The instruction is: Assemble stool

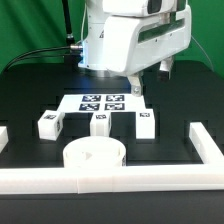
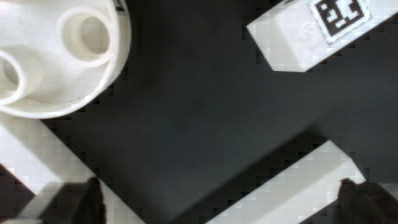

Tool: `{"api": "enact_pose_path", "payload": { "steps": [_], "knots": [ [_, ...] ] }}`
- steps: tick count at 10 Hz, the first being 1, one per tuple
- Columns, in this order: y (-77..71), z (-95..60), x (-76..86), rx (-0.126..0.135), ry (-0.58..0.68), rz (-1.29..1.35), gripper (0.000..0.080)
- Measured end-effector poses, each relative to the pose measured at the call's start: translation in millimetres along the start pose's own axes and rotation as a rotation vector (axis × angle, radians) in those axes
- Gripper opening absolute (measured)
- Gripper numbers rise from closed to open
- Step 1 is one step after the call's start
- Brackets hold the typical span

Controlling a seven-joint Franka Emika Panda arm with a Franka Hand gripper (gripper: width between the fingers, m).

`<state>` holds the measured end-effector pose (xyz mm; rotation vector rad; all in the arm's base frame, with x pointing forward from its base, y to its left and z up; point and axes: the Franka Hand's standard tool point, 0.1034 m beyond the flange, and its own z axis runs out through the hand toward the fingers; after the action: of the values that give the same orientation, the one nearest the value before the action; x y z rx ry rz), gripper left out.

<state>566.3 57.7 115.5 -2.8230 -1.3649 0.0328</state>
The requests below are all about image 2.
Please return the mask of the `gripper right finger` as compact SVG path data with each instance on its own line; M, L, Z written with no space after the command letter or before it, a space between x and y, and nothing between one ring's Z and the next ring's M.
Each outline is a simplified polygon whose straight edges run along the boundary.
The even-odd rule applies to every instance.
M338 224L398 224L398 183L342 181Z

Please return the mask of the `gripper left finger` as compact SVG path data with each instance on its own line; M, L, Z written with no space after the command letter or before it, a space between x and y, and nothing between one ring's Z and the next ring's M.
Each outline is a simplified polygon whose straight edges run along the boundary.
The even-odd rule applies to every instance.
M50 183L18 218L29 224L106 224L107 208L100 180Z

